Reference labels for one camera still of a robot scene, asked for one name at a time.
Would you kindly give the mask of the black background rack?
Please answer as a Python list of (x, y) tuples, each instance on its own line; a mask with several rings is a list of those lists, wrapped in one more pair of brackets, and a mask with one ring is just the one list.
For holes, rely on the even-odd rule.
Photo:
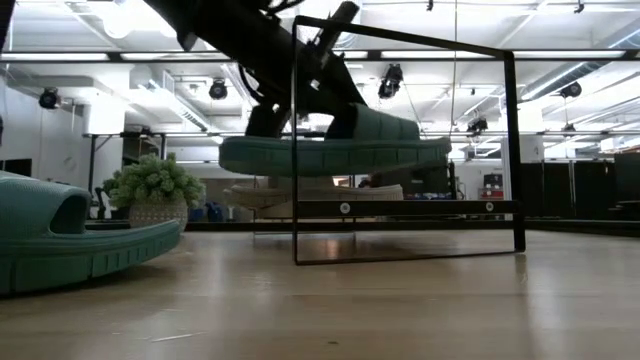
[(114, 172), (139, 162), (147, 154), (165, 158), (168, 137), (165, 133), (132, 132), (85, 133), (89, 140), (88, 183), (86, 188), (97, 198), (96, 188), (110, 179)]

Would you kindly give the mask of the wooden shelf with black frame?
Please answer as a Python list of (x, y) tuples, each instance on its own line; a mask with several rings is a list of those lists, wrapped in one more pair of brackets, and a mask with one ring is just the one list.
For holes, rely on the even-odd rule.
[(298, 233), (325, 232), (325, 223), (308, 223), (308, 218), (337, 217), (356, 218), (367, 216), (450, 216), (450, 215), (477, 215), (495, 212), (503, 214), (505, 220), (495, 227), (497, 229), (510, 229), (513, 231), (512, 253), (526, 251), (526, 235), (524, 216), (520, 213), (522, 186), (521, 186), (521, 152), (520, 132), (517, 115), (517, 87), (515, 54), (510, 50), (501, 50), (478, 45), (471, 45), (457, 41), (449, 41), (432, 37), (413, 35), (393, 30), (341, 23), (334, 20), (323, 20), (307, 16), (297, 16), (293, 27), (300, 26), (317, 27), (321, 30), (344, 31), (357, 35), (366, 35), (389, 40), (426, 45), (454, 53), (460, 51), (486, 55), (493, 60), (501, 60), (504, 65), (504, 85), (507, 107), (507, 140), (508, 140), (508, 175), (510, 181), (510, 197), (502, 201), (462, 201), (462, 200), (410, 200), (410, 201), (301, 201), (299, 199), (298, 167), (299, 149), (297, 130), (293, 129), (291, 138), (291, 165), (292, 165), (292, 256), (297, 265), (328, 265), (344, 263), (366, 263), (366, 258), (338, 258), (321, 260), (301, 260), (298, 258)]

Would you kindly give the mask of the black partition panels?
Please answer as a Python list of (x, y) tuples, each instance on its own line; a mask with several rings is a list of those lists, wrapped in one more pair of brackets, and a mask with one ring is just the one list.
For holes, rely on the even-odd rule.
[(640, 221), (640, 153), (524, 163), (521, 174), (529, 218)]

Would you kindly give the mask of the green rubber slide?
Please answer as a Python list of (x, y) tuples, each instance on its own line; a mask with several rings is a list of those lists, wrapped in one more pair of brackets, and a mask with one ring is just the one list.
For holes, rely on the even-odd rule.
[[(359, 105), (359, 138), (299, 139), (298, 176), (366, 174), (414, 165), (439, 165), (452, 150), (446, 137), (423, 140), (412, 120)], [(291, 177), (292, 140), (254, 136), (225, 139), (219, 165), (239, 174)]]
[(90, 231), (82, 188), (0, 171), (0, 296), (81, 283), (173, 249), (175, 220)]

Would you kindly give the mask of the black wall monitor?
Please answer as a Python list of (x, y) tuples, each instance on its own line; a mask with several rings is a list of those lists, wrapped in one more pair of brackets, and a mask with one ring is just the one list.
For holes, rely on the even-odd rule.
[(0, 171), (5, 171), (21, 176), (30, 177), (32, 175), (31, 159), (0, 160)]

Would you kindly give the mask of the red tool chest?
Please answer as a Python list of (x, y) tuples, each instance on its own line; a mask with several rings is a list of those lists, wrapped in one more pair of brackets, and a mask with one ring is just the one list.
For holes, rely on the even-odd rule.
[(478, 194), (481, 200), (503, 200), (503, 175), (499, 173), (485, 174)]

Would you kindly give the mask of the green plant in white pot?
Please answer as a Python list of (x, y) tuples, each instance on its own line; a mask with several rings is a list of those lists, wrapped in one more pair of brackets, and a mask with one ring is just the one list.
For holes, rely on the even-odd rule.
[(184, 231), (189, 211), (204, 202), (204, 184), (177, 163), (173, 153), (166, 159), (143, 155), (135, 164), (115, 171), (103, 183), (110, 204), (125, 209), (132, 228), (175, 220)]

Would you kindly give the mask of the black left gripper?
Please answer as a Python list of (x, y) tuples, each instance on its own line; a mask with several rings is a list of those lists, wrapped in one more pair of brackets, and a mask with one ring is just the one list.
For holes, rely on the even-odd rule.
[(360, 137), (359, 105), (366, 101), (342, 57), (304, 44), (245, 44), (239, 67), (244, 85), (249, 78), (257, 82), (246, 136), (280, 138), (296, 95), (301, 113), (334, 115), (326, 140)]

